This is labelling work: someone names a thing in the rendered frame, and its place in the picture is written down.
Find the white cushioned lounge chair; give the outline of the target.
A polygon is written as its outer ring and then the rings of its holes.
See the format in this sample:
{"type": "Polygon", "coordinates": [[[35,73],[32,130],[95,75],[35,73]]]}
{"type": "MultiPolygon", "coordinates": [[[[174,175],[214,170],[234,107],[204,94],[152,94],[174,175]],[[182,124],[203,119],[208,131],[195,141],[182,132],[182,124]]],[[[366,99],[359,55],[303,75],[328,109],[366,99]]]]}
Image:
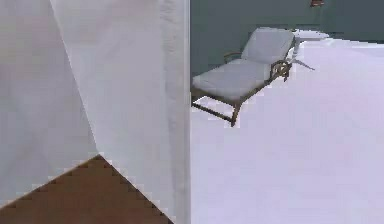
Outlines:
{"type": "Polygon", "coordinates": [[[224,56],[224,63],[194,76],[191,81],[191,106],[236,124],[242,104],[278,77],[287,80],[292,62],[287,58],[295,42],[291,30],[259,27],[254,30],[242,52],[224,56]],[[231,116],[197,103],[208,97],[233,108],[231,116]]]}

